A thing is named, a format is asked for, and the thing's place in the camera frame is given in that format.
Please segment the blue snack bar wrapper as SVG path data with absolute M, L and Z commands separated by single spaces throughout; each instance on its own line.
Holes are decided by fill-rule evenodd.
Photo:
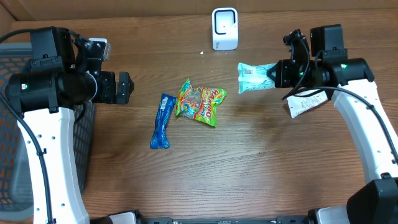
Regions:
M 176 104 L 176 100 L 177 99 L 174 96 L 165 93 L 162 94 L 155 119 L 154 133 L 150 142 L 151 149 L 167 149 L 170 147 L 170 143 L 166 135 L 166 128 Z

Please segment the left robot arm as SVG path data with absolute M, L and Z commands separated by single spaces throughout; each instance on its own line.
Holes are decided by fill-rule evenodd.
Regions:
M 75 164 L 74 108 L 87 102 L 125 105 L 128 72 L 102 70 L 111 45 L 63 27 L 28 29 L 30 70 L 13 74 L 1 95 L 26 146 L 35 223 L 89 223 Z

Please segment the light teal snack packet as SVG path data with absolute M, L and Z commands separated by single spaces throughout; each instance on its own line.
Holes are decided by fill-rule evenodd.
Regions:
M 238 93 L 245 91 L 268 90 L 275 88 L 275 83 L 267 76 L 267 71 L 275 63 L 266 65 L 248 65 L 246 63 L 238 63 Z

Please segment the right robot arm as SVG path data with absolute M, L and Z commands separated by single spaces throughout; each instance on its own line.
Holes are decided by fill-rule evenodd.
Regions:
M 294 30 L 283 38 L 291 57 L 267 73 L 292 116 L 331 101 L 342 115 L 360 156 L 365 186 L 344 205 L 315 208 L 304 223 L 396 223 L 397 134 L 379 99 L 365 59 L 349 58 L 341 25 Z

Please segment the white tube with gold cap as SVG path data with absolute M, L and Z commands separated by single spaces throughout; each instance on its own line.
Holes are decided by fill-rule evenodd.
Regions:
M 289 96 L 287 98 L 287 105 L 290 110 L 291 118 L 295 118 L 298 115 L 323 104 L 327 100 L 328 97 L 325 91 L 309 90 Z

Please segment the green Haribo gummy bag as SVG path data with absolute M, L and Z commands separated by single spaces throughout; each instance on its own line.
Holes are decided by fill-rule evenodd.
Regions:
M 222 88 L 194 88 L 188 78 L 177 95 L 175 114 L 216 127 L 216 109 L 227 94 L 228 92 Z

